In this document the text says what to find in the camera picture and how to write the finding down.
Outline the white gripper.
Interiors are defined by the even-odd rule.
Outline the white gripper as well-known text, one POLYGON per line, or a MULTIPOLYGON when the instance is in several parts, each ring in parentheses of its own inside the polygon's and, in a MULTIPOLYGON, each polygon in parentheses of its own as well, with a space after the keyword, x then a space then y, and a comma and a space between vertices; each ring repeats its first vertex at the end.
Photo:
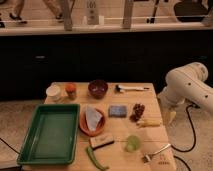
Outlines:
POLYGON ((175 108, 167 103, 164 103, 163 101, 160 102, 160 107, 162 114, 164 115, 164 124, 169 125, 176 117, 175 108))

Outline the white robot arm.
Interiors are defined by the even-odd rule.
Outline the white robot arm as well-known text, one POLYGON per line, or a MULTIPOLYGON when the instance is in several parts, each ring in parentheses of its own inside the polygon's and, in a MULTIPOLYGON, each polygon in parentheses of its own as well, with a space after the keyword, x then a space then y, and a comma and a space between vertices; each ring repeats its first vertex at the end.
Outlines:
POLYGON ((213 88, 205 84, 207 78, 208 69, 200 62, 177 67, 166 74, 166 86, 157 95, 164 125, 173 121, 175 108, 185 100, 213 114, 213 88))

